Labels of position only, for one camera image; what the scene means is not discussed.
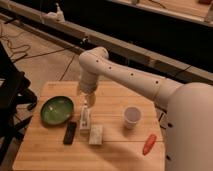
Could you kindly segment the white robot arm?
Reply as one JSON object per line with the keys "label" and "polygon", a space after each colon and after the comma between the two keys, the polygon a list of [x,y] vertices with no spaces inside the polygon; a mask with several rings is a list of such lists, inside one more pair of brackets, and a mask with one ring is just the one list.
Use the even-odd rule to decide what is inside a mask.
{"label": "white robot arm", "polygon": [[103,47],[79,55],[79,89],[92,96],[103,75],[166,111],[165,171],[213,171],[213,86],[182,84],[113,63]]}

